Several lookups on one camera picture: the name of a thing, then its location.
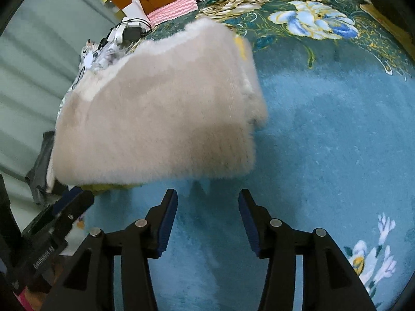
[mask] curtain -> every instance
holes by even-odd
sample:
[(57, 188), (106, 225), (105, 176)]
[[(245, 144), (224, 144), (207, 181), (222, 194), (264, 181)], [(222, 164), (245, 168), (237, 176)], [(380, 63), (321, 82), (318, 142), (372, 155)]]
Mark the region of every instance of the curtain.
[(12, 200), (32, 204), (24, 182), (53, 130), (88, 39), (117, 23), (100, 0), (25, 0), (0, 37), (0, 172)]

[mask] beige fur blanket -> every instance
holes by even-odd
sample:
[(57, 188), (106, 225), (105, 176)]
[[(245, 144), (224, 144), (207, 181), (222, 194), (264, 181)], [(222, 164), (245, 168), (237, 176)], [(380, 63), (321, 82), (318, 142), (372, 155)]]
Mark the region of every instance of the beige fur blanket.
[(85, 73), (57, 122), (53, 170), (71, 185), (245, 174), (266, 117), (248, 42), (199, 19)]

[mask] metal pin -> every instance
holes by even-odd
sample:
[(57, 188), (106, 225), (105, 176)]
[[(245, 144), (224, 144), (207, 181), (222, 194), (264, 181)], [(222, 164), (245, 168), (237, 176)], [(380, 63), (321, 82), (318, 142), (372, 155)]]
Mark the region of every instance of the metal pin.
[(277, 218), (273, 218), (271, 221), (269, 221), (269, 224), (273, 227), (281, 227), (283, 225), (281, 220), (279, 220)]
[(97, 237), (99, 236), (99, 234), (101, 234), (101, 229), (97, 227), (91, 228), (91, 231), (89, 232), (89, 234), (93, 237)]
[(315, 233), (320, 237), (325, 237), (327, 235), (327, 232), (323, 228), (317, 228)]
[(147, 225), (147, 220), (144, 218), (141, 218), (135, 222), (135, 225), (139, 228), (145, 227)]

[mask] floral bedspread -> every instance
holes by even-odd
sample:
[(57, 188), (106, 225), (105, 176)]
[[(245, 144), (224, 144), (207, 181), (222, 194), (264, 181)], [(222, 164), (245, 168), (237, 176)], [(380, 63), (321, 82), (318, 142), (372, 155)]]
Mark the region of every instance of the floral bedspread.
[[(208, 0), (146, 38), (168, 37), (200, 17), (248, 38), (270, 116), (255, 136), (251, 174), (112, 191), (88, 213), (90, 226), (117, 230), (165, 189), (178, 191), (169, 247), (150, 265), (161, 310), (257, 308), (266, 263), (244, 234), (242, 188), (293, 228), (328, 230), (377, 309), (393, 305), (415, 269), (414, 61), (404, 49), (411, 44), (381, 26), (372, 7), (370, 0)], [(301, 296), (295, 300), (300, 310)]]

